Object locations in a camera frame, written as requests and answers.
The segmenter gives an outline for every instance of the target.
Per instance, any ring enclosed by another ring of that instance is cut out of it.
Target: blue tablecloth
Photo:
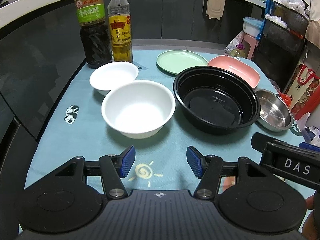
[[[172,91],[174,76],[165,73],[156,66],[156,57],[164,50],[135,50],[134,60],[142,69],[137,79],[159,82]],[[199,53],[210,60],[215,54]],[[261,76],[258,88],[276,92],[266,76],[255,63],[241,59],[253,67]],[[199,180],[193,175],[186,160],[186,149],[193,145],[202,154],[214,154],[225,161],[236,162],[238,157],[247,156],[255,162],[261,154],[251,148],[251,136],[261,132],[279,138],[289,144],[299,145],[303,137],[295,135],[294,129],[283,133],[271,133],[257,124],[227,136],[214,136],[194,128],[176,108],[172,119],[154,136],[142,140],[129,139],[108,127],[101,116],[103,96],[89,84],[94,70],[85,65],[71,82],[62,97],[48,126],[39,142],[26,185],[28,187],[50,171],[77,155],[87,161],[98,160],[106,154],[120,154],[127,146],[136,147],[136,160],[124,186],[152,190],[189,189],[195,190]],[[77,118],[73,124],[64,121],[66,109],[71,105],[79,106]],[[100,178],[89,177],[88,184],[103,192]],[[314,190],[291,183],[304,197]]]

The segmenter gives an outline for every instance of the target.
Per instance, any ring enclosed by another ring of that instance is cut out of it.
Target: finger
[[[312,211],[302,227],[302,235],[308,240],[317,240],[318,233],[314,225],[314,212]]]
[[[307,204],[307,209],[315,209],[314,207],[314,201],[313,201],[313,195],[306,198],[306,204]]]

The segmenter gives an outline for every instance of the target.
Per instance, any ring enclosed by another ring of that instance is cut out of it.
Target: purple bottle cap
[[[236,45],[236,47],[240,50],[244,50],[244,45],[239,43],[238,45]]]

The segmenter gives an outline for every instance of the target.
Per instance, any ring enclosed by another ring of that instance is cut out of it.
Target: pink tray
[[[252,88],[255,88],[260,81],[260,75],[257,71],[234,57],[217,56],[208,62],[208,66],[228,70],[241,77]]]

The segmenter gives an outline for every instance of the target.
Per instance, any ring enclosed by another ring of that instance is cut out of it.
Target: bottle label
[[[93,22],[105,17],[103,0],[77,0],[75,4],[79,23]]]
[[[131,41],[130,15],[110,16],[109,27],[112,44],[121,45]]]

